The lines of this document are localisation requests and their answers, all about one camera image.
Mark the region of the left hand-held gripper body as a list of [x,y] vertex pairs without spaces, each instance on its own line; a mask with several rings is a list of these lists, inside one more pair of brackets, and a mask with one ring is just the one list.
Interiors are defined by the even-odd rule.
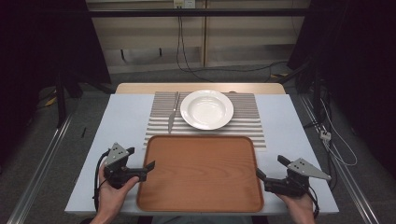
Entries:
[[105,159],[104,175],[111,187],[120,189],[134,176],[138,177],[138,172],[142,168],[129,168],[127,161],[131,155],[126,154],[127,148],[118,143],[114,143],[108,150]]

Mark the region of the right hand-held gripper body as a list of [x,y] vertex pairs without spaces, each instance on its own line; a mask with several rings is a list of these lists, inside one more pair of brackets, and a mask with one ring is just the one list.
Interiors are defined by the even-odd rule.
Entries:
[[263,183],[265,191],[289,197],[302,197],[309,190],[310,177],[328,181],[332,179],[330,175],[302,158],[292,161],[286,168],[287,175],[283,179],[266,177],[266,182]]

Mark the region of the silver table knife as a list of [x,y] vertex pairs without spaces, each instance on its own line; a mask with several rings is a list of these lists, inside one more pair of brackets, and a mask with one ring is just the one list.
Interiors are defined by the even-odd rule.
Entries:
[[174,120],[175,120],[175,116],[176,116],[176,112],[177,112],[179,96],[180,96],[180,92],[177,91],[176,94],[175,94],[175,101],[174,101],[173,110],[172,110],[172,112],[171,112],[171,114],[169,115],[169,118],[168,118],[168,128],[167,128],[168,133],[172,132],[172,128],[173,128],[173,124],[174,124]]

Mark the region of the brown wooden tray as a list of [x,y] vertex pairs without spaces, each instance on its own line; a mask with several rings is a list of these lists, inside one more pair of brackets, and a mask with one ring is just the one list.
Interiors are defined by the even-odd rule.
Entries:
[[144,163],[152,161],[137,193],[143,211],[256,213],[264,207],[254,146],[245,136],[156,135]]

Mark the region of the white deep plate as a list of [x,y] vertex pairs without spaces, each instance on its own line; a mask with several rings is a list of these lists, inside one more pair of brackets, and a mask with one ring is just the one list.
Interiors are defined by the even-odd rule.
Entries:
[[192,127],[211,131],[222,128],[233,118],[233,103],[219,91],[194,91],[181,102],[181,117]]

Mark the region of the person's right hand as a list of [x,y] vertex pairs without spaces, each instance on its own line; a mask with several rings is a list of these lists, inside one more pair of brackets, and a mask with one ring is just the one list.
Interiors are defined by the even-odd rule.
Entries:
[[285,203],[295,224],[316,224],[313,202],[307,194],[300,198],[291,198],[280,194],[277,194],[277,197]]

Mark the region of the person's left hand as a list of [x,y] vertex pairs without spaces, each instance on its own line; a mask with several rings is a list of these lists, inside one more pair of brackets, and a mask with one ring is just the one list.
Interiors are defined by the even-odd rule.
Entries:
[[99,171],[101,187],[99,188],[99,206],[96,215],[117,216],[129,191],[138,183],[137,176],[129,179],[120,189],[114,189],[105,180],[104,171]]

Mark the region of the striped placemat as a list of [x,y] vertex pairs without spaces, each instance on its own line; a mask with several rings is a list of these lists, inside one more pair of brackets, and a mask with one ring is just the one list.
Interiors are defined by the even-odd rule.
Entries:
[[[222,128],[205,131],[190,126],[180,113],[182,100],[191,92],[181,92],[177,112],[171,134],[199,134],[199,135],[242,135],[248,137],[257,151],[266,150],[266,142],[262,128],[259,109],[253,93],[222,92],[233,103],[233,118]],[[168,118],[175,101],[174,92],[156,92],[151,107],[144,146],[154,135],[169,134]]]

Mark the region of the black metal stand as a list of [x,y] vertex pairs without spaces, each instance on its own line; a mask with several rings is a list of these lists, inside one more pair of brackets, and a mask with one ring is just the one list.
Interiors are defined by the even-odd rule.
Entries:
[[65,94],[67,91],[72,98],[79,98],[82,96],[82,89],[78,85],[78,77],[76,74],[66,67],[60,67],[56,76],[56,98],[58,104],[58,124],[60,128],[66,120],[66,104]]

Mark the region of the dark curtain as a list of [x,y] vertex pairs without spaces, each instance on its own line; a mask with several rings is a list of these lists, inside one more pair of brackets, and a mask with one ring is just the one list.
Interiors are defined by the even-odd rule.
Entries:
[[396,177],[396,0],[310,0],[289,59],[296,69],[332,27],[321,78],[375,158]]
[[74,97],[80,82],[110,81],[86,0],[0,0],[0,162],[58,80]]

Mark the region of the black horizontal bar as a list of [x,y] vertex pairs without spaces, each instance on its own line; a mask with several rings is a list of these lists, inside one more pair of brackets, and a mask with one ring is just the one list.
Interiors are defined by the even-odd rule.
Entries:
[[89,15],[107,17],[288,17],[315,14],[307,8],[196,8],[196,9],[96,9]]

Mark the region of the metal floor rail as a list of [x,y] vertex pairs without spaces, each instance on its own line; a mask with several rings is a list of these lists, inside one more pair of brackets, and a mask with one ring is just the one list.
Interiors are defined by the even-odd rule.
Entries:
[[[318,119],[314,115],[314,108],[307,96],[299,96],[301,102],[304,105],[304,109],[306,110],[307,115],[316,123],[314,125],[318,134],[320,131],[325,131],[326,128],[323,124],[318,123]],[[348,168],[351,168],[351,165],[346,165],[347,163],[343,161],[341,154],[337,150],[337,147],[330,142],[330,140],[323,140],[319,136],[319,140],[324,146],[327,153],[329,153],[330,160],[332,161],[333,167],[337,172],[337,176],[343,181],[346,186],[346,190],[349,193],[353,203],[356,205],[363,221],[365,224],[380,224],[379,219],[377,218],[375,211],[372,206],[368,202],[366,196],[358,185],[358,182],[353,177],[352,173],[350,173]]]
[[54,157],[64,139],[64,136],[68,131],[73,117],[73,113],[67,115],[60,126],[56,128],[56,131],[46,148],[43,158],[35,169],[34,175],[29,181],[28,186],[18,200],[13,212],[10,215],[10,218],[7,221],[7,224],[24,223],[35,201],[35,198],[41,189],[44,179],[49,171],[50,165],[52,164]]

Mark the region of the white wall socket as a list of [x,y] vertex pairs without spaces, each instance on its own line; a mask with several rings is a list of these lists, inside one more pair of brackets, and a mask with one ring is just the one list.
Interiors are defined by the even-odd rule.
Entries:
[[174,8],[193,9],[195,7],[195,0],[174,0]]

